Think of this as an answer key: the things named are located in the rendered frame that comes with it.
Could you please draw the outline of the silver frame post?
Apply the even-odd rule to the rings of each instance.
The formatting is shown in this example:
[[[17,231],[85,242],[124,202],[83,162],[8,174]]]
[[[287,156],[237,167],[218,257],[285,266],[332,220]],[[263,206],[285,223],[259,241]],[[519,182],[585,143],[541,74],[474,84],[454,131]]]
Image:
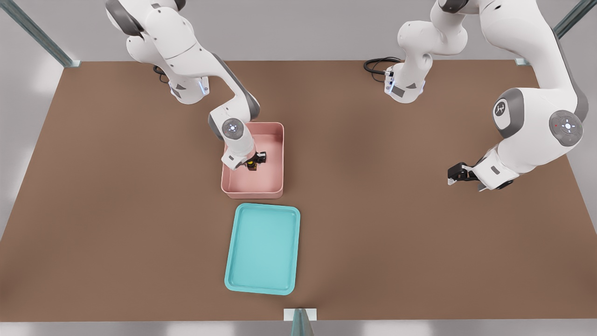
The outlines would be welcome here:
[[[2,8],[13,21],[23,28],[36,42],[64,68],[77,68],[81,60],[71,59],[58,45],[19,7],[14,0],[0,0]]]
[[[284,308],[284,321],[291,321],[291,336],[315,336],[311,322],[317,321],[316,308]]]
[[[597,0],[537,0],[544,18],[558,40],[597,7]]]

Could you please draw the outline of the pale blue-green tray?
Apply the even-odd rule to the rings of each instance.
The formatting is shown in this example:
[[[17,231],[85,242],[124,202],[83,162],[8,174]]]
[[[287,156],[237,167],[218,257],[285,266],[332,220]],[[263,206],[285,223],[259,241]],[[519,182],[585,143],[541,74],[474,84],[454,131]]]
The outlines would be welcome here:
[[[300,212],[292,206],[237,206],[224,283],[230,291],[289,295],[296,285]]]

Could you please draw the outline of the pink plastic box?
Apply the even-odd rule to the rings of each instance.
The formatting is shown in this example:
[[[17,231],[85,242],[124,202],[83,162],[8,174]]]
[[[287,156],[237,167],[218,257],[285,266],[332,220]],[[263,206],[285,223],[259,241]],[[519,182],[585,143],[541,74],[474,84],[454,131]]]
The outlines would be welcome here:
[[[248,123],[256,149],[267,154],[255,171],[222,166],[222,191],[232,199],[277,199],[284,185],[284,136],[281,123]]]

